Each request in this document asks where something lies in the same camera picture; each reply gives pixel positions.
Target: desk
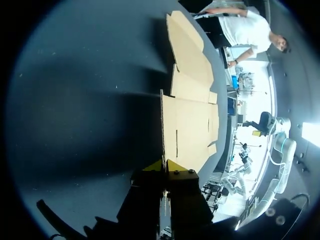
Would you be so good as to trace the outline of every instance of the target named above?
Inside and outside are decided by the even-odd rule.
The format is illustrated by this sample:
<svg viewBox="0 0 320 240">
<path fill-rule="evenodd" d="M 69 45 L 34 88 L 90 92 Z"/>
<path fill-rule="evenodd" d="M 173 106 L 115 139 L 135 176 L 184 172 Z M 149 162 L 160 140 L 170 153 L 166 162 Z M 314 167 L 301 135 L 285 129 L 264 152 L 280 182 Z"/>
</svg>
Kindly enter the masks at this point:
<svg viewBox="0 0 320 240">
<path fill-rule="evenodd" d="M 83 233 L 94 216 L 116 221 L 132 171 L 161 158 L 160 89 L 170 90 L 174 63 L 166 14 L 173 10 L 203 37 L 218 93 L 217 153 L 199 172 L 201 185 L 216 167 L 226 141 L 225 73 L 178 1 L 63 1 L 21 52 L 5 113 L 16 188 L 45 232 L 55 233 L 36 208 L 39 199 Z"/>
</svg>

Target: yellow bracket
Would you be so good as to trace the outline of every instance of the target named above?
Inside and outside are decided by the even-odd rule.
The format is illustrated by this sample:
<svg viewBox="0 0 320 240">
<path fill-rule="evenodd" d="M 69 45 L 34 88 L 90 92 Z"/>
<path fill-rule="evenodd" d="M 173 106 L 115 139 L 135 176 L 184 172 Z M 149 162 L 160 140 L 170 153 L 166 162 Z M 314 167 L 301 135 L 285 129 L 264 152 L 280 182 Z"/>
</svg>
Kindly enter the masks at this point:
<svg viewBox="0 0 320 240">
<path fill-rule="evenodd" d="M 159 161 L 156 161 L 150 166 L 147 166 L 145 169 L 143 169 L 143 171 L 161 171 L 161 166 L 162 166 L 162 159 Z"/>
<path fill-rule="evenodd" d="M 168 172 L 174 172 L 174 171 L 188 171 L 188 169 L 184 168 L 183 166 L 180 166 L 179 164 L 175 163 L 174 161 L 167 160 L 168 164 Z"/>
<path fill-rule="evenodd" d="M 163 160 L 158 160 L 155 163 L 151 164 L 150 166 L 147 166 L 143 171 L 161 171 L 161 167 L 163 164 Z M 167 166 L 168 171 L 174 172 L 174 171 L 188 171 L 188 169 L 184 168 L 183 166 L 180 166 L 179 164 L 175 163 L 174 161 L 167 160 Z"/>
</svg>

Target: flattened cardboard box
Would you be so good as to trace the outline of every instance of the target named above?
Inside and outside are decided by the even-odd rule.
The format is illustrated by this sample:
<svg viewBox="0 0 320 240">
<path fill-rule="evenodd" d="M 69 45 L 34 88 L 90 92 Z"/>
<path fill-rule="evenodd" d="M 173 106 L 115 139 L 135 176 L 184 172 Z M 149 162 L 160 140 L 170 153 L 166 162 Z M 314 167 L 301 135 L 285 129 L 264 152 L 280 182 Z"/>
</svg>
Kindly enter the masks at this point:
<svg viewBox="0 0 320 240">
<path fill-rule="evenodd" d="M 212 67 L 203 54 L 203 41 L 179 11 L 167 15 L 173 66 L 171 96 L 161 92 L 164 160 L 199 171 L 216 153 L 219 117 L 217 94 L 210 92 Z"/>
</svg>

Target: blue object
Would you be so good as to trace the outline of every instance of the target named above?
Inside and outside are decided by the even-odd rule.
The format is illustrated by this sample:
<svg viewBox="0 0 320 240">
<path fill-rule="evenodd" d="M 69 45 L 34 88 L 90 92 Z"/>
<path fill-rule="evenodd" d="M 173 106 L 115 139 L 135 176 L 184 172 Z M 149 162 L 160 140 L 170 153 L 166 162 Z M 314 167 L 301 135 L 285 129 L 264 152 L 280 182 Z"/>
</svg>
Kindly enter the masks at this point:
<svg viewBox="0 0 320 240">
<path fill-rule="evenodd" d="M 232 86 L 233 86 L 233 88 L 234 88 L 234 89 L 237 89 L 237 88 L 238 88 L 237 76 L 232 75 L 232 76 L 231 76 L 231 79 L 232 79 Z"/>
</svg>

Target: table surface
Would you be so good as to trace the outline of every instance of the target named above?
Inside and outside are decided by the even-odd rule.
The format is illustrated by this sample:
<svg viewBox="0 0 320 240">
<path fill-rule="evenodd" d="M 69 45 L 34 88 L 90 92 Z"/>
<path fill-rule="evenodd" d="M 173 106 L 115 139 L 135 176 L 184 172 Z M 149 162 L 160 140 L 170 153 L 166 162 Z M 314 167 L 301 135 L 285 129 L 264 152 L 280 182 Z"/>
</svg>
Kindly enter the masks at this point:
<svg viewBox="0 0 320 240">
<path fill-rule="evenodd" d="M 132 171 L 161 158 L 160 89 L 170 90 L 174 63 L 165 17 L 173 10 L 188 15 L 174 0 L 66 0 L 21 51 L 6 102 L 7 160 L 48 234 L 56 231 L 38 200 L 83 233 L 94 216 L 116 221 Z M 218 93 L 217 153 L 198 173 L 202 185 L 224 151 L 227 88 L 218 54 L 188 18 L 204 39 Z"/>
</svg>

